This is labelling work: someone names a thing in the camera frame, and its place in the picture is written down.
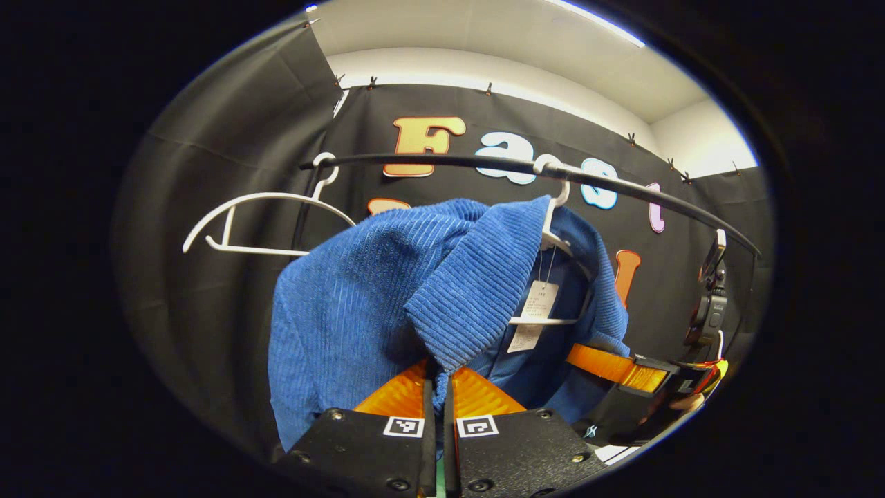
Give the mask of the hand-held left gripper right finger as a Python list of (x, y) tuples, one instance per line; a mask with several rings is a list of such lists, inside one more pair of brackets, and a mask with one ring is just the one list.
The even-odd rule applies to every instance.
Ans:
[(449, 378), (442, 430), (445, 497), (562, 495), (608, 467), (557, 411), (525, 409), (467, 368)]

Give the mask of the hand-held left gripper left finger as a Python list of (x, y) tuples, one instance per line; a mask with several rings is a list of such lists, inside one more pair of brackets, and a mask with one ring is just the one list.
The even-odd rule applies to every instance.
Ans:
[(421, 360), (355, 409), (319, 415), (275, 462), (306, 497), (434, 497), (434, 360)]

